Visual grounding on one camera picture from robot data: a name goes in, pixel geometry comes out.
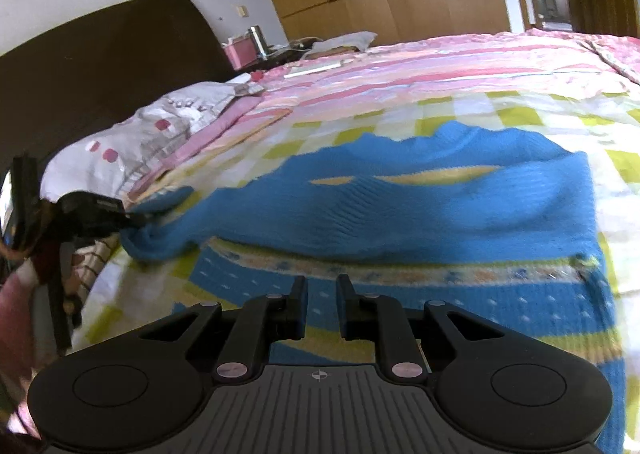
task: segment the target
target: blue sweater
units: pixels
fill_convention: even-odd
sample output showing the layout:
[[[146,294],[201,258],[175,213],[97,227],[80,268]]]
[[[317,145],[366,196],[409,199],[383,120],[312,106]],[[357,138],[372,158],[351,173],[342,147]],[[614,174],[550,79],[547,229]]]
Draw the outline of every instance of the blue sweater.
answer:
[[[493,165],[466,182],[406,185],[376,176]],[[309,180],[352,176],[341,185]],[[144,204],[138,208],[145,210]],[[217,236],[357,262],[495,262],[600,256],[587,157],[542,135],[448,122],[431,138],[352,144],[295,156],[243,188],[215,190],[175,221],[126,230],[141,260]]]

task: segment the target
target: silver screw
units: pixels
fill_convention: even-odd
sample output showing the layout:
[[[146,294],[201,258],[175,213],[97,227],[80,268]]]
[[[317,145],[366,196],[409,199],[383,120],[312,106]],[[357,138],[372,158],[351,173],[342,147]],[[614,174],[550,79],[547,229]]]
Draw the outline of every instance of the silver screw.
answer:
[[[422,368],[413,362],[400,362],[391,368],[392,373],[400,378],[415,378],[422,374]]]
[[[220,364],[216,369],[216,373],[224,378],[240,378],[244,376],[249,369],[240,362],[227,362]]]

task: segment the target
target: headboard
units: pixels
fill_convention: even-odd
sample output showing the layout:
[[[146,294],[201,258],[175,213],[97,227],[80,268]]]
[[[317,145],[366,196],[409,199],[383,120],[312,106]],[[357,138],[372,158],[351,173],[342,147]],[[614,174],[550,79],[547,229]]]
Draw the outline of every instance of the headboard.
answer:
[[[0,56],[0,172],[65,145],[161,95],[234,76],[190,0],[132,0],[53,28]]]

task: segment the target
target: black robotic gripper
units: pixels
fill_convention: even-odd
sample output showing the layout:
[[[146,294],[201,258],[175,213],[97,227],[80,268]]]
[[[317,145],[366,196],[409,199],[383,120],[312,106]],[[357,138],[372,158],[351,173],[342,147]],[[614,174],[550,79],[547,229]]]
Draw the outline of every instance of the black robotic gripper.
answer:
[[[574,453],[612,394],[572,354],[440,300],[423,310],[336,281],[340,332],[375,364],[269,364],[305,334],[307,284],[241,309],[199,304],[71,354],[31,384],[46,454]]]

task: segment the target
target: white pillow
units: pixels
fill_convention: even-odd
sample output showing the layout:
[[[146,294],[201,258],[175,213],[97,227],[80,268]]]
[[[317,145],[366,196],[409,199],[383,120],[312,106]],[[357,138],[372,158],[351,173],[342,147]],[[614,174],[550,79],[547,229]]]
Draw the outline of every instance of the white pillow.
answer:
[[[120,124],[61,150],[46,167],[40,196],[52,202],[82,190],[122,198],[133,184],[213,122],[255,83],[200,82],[168,93]]]

